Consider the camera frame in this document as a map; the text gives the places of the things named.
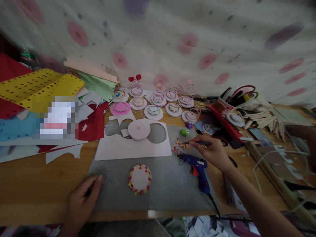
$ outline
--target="glue gun cord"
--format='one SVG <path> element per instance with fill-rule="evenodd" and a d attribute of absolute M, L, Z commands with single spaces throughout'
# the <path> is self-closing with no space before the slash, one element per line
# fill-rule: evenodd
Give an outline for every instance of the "glue gun cord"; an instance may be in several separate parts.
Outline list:
<path fill-rule="evenodd" d="M 221 219 L 220 211 L 219 211 L 218 208 L 217 208 L 217 205 L 216 205 L 216 203 L 215 203 L 215 201 L 214 201 L 214 198 L 212 197 L 211 194 L 208 194 L 208 196 L 209 196 L 209 198 L 211 199 L 211 201 L 212 201 L 213 204 L 214 204 L 214 207 L 215 207 L 215 209 L 216 209 L 216 212 L 217 212 L 217 215 L 218 215 L 219 219 Z"/>

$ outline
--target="red paper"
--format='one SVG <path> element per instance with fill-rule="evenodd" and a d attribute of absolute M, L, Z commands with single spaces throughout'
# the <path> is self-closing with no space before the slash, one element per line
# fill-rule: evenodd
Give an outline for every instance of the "red paper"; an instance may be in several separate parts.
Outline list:
<path fill-rule="evenodd" d="M 32 70 L 13 60 L 4 53 L 0 54 L 0 82 L 31 73 Z M 13 115 L 25 110 L 25 108 L 1 99 L 0 95 L 0 119 L 8 119 Z"/>
<path fill-rule="evenodd" d="M 109 103 L 104 102 L 96 108 L 95 104 L 89 105 L 90 108 L 94 110 L 92 114 L 88 116 L 88 119 L 83 120 L 79 123 L 79 140 L 81 141 L 94 141 L 104 137 L 104 119 L 103 119 L 103 110 L 109 108 Z M 87 128 L 82 131 L 82 128 L 87 124 Z M 41 145 L 39 152 L 48 152 L 64 149 L 67 147 L 62 147 L 58 149 L 53 149 L 56 145 Z"/>

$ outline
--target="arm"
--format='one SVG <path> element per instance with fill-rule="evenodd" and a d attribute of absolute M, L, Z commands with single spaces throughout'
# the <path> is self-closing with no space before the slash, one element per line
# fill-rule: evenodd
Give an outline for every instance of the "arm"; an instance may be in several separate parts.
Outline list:
<path fill-rule="evenodd" d="M 102 175 L 90 176 L 69 195 L 65 221 L 57 237 L 75 237 L 87 222 L 98 198 Z"/>
<path fill-rule="evenodd" d="M 211 142 L 212 145 L 208 148 L 204 148 L 195 143 L 197 141 Z M 303 237 L 279 211 L 261 196 L 237 168 L 233 166 L 220 140 L 205 135 L 199 135 L 192 139 L 190 144 L 229 179 L 262 236 Z"/>

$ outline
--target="wooden table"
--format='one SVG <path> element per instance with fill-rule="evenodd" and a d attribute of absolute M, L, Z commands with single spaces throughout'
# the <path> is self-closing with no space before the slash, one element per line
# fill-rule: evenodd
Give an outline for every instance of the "wooden table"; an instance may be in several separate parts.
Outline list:
<path fill-rule="evenodd" d="M 135 113 L 136 119 L 141 118 L 142 112 Z M 107 124 L 110 111 L 104 114 L 104 124 Z M 185 126 L 180 118 L 166 114 L 161 122 L 171 126 Z M 274 135 L 263 130 L 274 143 L 281 143 Z M 290 148 L 291 144 L 282 143 Z M 67 196 L 85 178 L 89 165 L 98 146 L 98 141 L 84 144 L 80 159 L 74 159 L 71 154 L 64 154 L 52 163 L 45 164 L 45 154 L 39 154 L 0 164 L 0 225 L 43 225 L 61 223 L 64 217 Z M 232 149 L 225 147 L 229 156 L 237 163 L 239 171 L 257 188 L 252 168 L 254 159 L 245 147 Z M 208 164 L 208 173 L 214 188 L 220 213 L 243 214 L 228 205 L 225 184 L 222 173 Z M 278 194 L 265 174 L 260 170 L 257 174 L 264 197 L 279 211 L 288 210 L 287 204 Z M 214 215 L 213 211 L 96 211 L 90 221 L 115 221 L 130 219 L 147 219 L 159 217 L 180 217 Z"/>

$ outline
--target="pink polka dot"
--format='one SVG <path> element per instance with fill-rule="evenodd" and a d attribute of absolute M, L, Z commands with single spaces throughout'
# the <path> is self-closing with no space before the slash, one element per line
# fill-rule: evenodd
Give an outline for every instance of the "pink polka dot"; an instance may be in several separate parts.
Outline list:
<path fill-rule="evenodd" d="M 304 58 L 294 60 L 294 61 L 290 62 L 289 64 L 285 65 L 284 67 L 282 67 L 280 69 L 279 73 L 285 73 L 285 72 L 291 71 L 294 68 L 298 67 L 299 65 L 302 65 L 303 62 L 304 62 Z"/>
<path fill-rule="evenodd" d="M 89 39 L 88 36 L 84 30 L 84 28 L 73 22 L 68 22 L 67 30 L 72 39 L 80 46 L 87 47 L 89 45 Z"/>
<path fill-rule="evenodd" d="M 230 75 L 227 72 L 219 75 L 214 81 L 215 85 L 221 85 L 225 83 L 228 80 L 229 76 Z"/>
<path fill-rule="evenodd" d="M 198 63 L 198 67 L 200 69 L 207 69 L 209 66 L 211 66 L 216 60 L 215 54 L 208 54 L 205 55 L 200 59 L 200 62 Z"/>
<path fill-rule="evenodd" d="M 43 64 L 44 67 L 48 67 L 56 72 L 63 73 L 63 66 L 56 61 L 53 57 L 39 55 L 39 60 Z"/>
<path fill-rule="evenodd" d="M 198 44 L 198 36 L 193 33 L 189 32 L 185 34 L 181 39 L 181 44 L 179 45 L 179 51 L 182 54 L 189 54 Z"/>
<path fill-rule="evenodd" d="M 303 78 L 304 76 L 306 76 L 306 73 L 300 73 L 300 74 L 297 74 L 295 76 L 292 76 L 291 78 L 287 79 L 284 84 L 288 85 L 288 84 L 291 84 L 293 82 L 296 82 L 298 81 L 299 79 Z"/>
<path fill-rule="evenodd" d="M 294 91 L 291 91 L 290 93 L 287 94 L 287 96 L 297 96 L 297 95 L 303 94 L 305 91 L 306 91 L 306 88 L 302 87 Z"/>
<path fill-rule="evenodd" d="M 44 24 L 44 14 L 35 0 L 14 0 L 17 7 L 37 24 Z"/>
<path fill-rule="evenodd" d="M 128 65 L 126 57 L 119 52 L 114 53 L 112 59 L 115 66 L 117 66 L 119 69 L 126 68 Z"/>
<path fill-rule="evenodd" d="M 160 85 L 166 85 L 168 82 L 169 79 L 162 74 L 158 74 L 153 80 L 154 85 L 157 85 L 158 83 L 160 83 Z"/>

